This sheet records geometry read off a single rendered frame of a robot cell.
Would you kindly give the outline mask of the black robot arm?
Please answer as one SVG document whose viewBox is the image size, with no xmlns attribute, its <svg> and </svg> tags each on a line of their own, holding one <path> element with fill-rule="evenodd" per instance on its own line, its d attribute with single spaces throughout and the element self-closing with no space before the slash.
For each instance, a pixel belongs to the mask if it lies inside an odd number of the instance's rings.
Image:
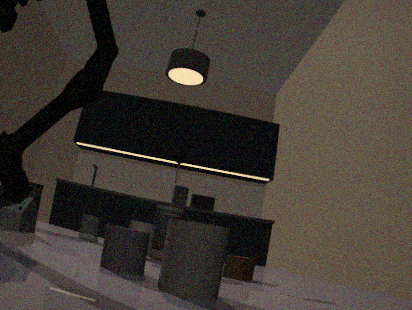
<svg viewBox="0 0 412 310">
<path fill-rule="evenodd" d="M 100 98 L 104 83 L 119 50 L 109 17 L 106 0 L 86 0 L 97 48 L 83 69 L 65 89 L 16 132 L 0 134 L 1 198 L 21 203 L 33 190 L 22 169 L 22 153 L 52 125 L 70 111 L 87 106 Z"/>
</svg>

